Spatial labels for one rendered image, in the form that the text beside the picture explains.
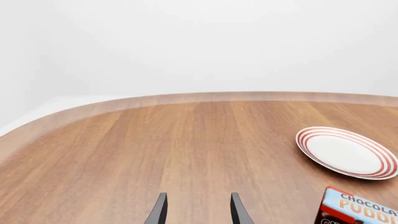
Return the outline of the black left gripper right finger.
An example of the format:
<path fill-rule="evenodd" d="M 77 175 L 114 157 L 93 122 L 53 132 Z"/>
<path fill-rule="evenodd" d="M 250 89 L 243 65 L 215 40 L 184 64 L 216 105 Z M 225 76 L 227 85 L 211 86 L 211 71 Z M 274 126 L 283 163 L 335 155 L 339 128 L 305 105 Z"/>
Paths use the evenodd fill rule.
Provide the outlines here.
<path fill-rule="evenodd" d="M 233 224 L 254 224 L 236 192 L 231 194 L 230 210 Z"/>

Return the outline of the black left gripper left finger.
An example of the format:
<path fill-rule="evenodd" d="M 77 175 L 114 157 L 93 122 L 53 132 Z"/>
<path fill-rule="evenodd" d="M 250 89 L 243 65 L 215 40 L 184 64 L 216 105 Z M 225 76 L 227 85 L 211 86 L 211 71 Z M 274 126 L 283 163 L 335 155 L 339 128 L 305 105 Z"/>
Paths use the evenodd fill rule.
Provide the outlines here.
<path fill-rule="evenodd" d="M 165 224 L 167 218 L 167 193 L 162 192 L 144 224 Z"/>

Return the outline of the chocolate pudding box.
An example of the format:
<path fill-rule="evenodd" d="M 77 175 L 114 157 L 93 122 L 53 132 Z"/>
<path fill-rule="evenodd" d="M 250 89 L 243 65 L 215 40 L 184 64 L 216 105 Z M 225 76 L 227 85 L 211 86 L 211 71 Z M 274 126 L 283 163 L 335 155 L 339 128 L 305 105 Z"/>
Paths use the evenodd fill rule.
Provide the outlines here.
<path fill-rule="evenodd" d="M 398 224 L 398 210 L 328 186 L 314 224 Z"/>

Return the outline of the white plate with red rings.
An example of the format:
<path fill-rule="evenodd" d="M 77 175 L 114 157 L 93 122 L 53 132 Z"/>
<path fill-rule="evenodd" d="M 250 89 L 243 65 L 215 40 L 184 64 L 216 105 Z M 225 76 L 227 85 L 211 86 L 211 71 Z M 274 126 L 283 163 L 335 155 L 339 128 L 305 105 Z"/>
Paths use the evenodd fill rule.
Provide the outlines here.
<path fill-rule="evenodd" d="M 337 173 L 368 180 L 398 176 L 398 158 L 372 139 L 339 128 L 313 126 L 295 137 L 311 160 Z"/>

